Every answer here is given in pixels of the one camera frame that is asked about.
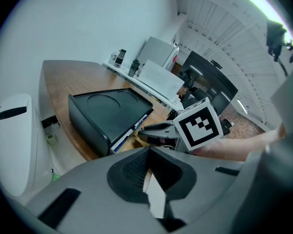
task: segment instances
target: ceiling beam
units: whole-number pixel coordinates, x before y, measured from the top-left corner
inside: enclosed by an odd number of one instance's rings
[[[284,73],[281,69],[281,66],[273,61],[273,57],[270,56],[267,52],[268,48],[266,46],[266,36],[264,35],[264,32],[261,32],[256,26],[253,24],[253,19],[249,18],[246,14],[243,13],[243,11],[239,10],[236,6],[234,6],[230,1],[228,0],[208,0],[211,1],[221,8],[228,11],[230,14],[232,14],[235,18],[237,18],[246,28],[251,28],[250,32],[251,34],[257,39],[257,41],[260,43],[260,45],[263,47],[264,52],[266,56],[268,57],[270,63],[273,66],[273,69],[275,70],[277,77],[279,79],[280,84],[282,84],[286,77],[284,76]]]
[[[210,41],[208,38],[206,38],[205,36],[201,35],[197,31],[194,31],[193,29],[187,27],[185,29],[185,32],[187,34],[189,34],[190,36],[192,36],[194,38],[197,38],[199,41],[202,41],[210,49],[216,51],[228,64],[231,65],[233,70],[236,72],[236,74],[240,77],[242,82],[245,84],[246,88],[249,90],[250,95],[254,99],[255,105],[259,110],[260,117],[262,118],[262,121],[265,124],[267,119],[266,119],[263,107],[262,107],[262,105],[261,105],[261,103],[259,101],[259,98],[258,98],[257,94],[256,94],[256,91],[252,87],[252,84],[250,83],[248,78],[245,76],[245,74],[243,73],[241,68],[237,65],[237,63],[234,60],[232,60],[232,58],[227,53],[225,53],[219,46],[217,46],[215,43],[213,43],[212,41]]]

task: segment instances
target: white shelf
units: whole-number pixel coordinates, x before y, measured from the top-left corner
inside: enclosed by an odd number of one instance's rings
[[[184,110],[184,107],[182,106],[180,101],[177,102],[177,104],[173,104],[173,103],[170,102],[170,100],[168,98],[166,98],[165,96],[161,95],[160,93],[158,93],[157,91],[155,91],[154,89],[152,89],[151,87],[146,85],[145,83],[139,81],[137,79],[137,76],[130,77],[128,75],[128,71],[129,71],[128,69],[125,70],[122,67],[117,68],[117,67],[114,67],[113,65],[111,65],[109,63],[106,63],[106,62],[104,62],[102,65],[105,66],[105,67],[109,67],[109,68],[113,69],[114,71],[116,71],[120,75],[126,77],[128,80],[131,80],[133,83],[135,83],[138,86],[142,87],[143,89],[147,90],[150,94],[152,94],[153,96],[155,96],[156,98],[158,98],[162,102],[164,102],[168,106],[169,109],[171,108],[171,109],[173,109],[175,111]]]

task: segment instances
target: ceiling light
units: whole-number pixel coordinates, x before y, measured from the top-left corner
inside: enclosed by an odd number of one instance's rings
[[[221,92],[223,94],[224,97],[227,98],[227,100],[230,102],[231,100],[224,94],[224,92]]]
[[[258,9],[260,9],[269,20],[276,21],[278,23],[283,24],[283,27],[287,30],[285,33],[285,41],[293,42],[293,35],[289,31],[289,27],[284,22],[284,20],[280,17],[278,12],[272,7],[272,5],[267,0],[250,0]]]
[[[198,71],[195,67],[193,67],[192,65],[190,65],[191,68],[193,68],[196,72],[198,72],[200,75],[203,75],[200,71]]]
[[[248,112],[246,111],[245,107],[244,107],[244,106],[242,105],[242,103],[240,102],[240,100],[237,99],[237,101],[238,101],[238,103],[241,105],[241,107],[243,108],[244,112],[245,112],[245,113],[248,113]]]

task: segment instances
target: human arm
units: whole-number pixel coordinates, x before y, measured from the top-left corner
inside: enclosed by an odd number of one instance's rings
[[[263,151],[266,145],[277,141],[285,136],[285,129],[283,124],[272,131],[251,137],[246,139],[218,139],[215,142],[207,144],[203,147],[195,149],[194,155],[245,161],[249,152],[251,151]]]

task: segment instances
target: wooden desk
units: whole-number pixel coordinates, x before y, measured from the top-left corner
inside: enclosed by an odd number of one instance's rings
[[[130,87],[153,103],[154,111],[144,121],[142,126],[165,121],[167,118],[168,110],[163,105],[98,63],[74,60],[45,60],[42,68],[55,115],[68,139],[86,160],[93,160],[99,157],[79,136],[69,120],[69,94],[78,95]],[[123,152],[142,146],[147,146],[147,144],[141,141],[135,132],[134,136],[129,138],[121,147],[120,151]]]

